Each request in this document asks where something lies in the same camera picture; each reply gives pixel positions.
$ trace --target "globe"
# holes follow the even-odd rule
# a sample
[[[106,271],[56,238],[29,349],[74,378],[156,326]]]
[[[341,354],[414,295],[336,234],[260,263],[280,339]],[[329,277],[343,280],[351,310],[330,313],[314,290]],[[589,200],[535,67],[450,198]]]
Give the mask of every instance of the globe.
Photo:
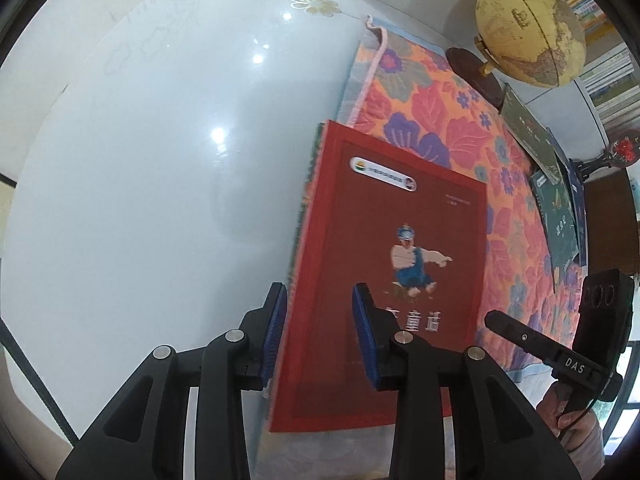
[[[578,17],[564,0],[477,0],[476,46],[498,68],[534,86],[562,86],[584,66],[586,44]]]

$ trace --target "window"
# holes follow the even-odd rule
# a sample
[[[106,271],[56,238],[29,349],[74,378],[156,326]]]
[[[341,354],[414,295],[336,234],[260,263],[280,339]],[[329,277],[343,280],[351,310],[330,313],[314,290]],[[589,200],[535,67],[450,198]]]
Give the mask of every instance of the window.
[[[618,361],[624,380],[614,402],[597,402],[594,411],[602,426],[604,452],[613,454],[640,412],[640,341],[630,341]]]

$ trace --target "table surface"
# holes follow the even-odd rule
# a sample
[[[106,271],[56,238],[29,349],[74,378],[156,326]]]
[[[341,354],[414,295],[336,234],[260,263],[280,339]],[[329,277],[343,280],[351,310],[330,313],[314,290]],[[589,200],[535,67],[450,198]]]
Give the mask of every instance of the table surface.
[[[16,190],[0,301],[76,433],[155,346],[205,345],[286,281],[316,127],[336,115],[366,16],[450,46],[374,0],[330,1],[144,0],[52,108]]]

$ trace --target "gold flower decal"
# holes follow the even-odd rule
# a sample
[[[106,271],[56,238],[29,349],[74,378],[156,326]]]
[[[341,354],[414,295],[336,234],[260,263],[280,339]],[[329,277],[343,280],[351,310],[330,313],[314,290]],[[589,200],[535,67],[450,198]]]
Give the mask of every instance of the gold flower decal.
[[[305,9],[309,14],[318,12],[328,18],[342,11],[338,8],[338,3],[333,0],[291,0],[291,7],[294,9]]]

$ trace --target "red book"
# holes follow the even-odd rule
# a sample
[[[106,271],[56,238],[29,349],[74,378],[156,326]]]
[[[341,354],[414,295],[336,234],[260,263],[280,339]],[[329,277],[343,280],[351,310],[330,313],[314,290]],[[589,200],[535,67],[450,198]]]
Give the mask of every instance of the red book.
[[[396,393],[376,392],[365,377],[351,289],[367,283],[376,306],[435,346],[473,344],[485,186],[329,121],[309,191],[270,430],[393,424]]]

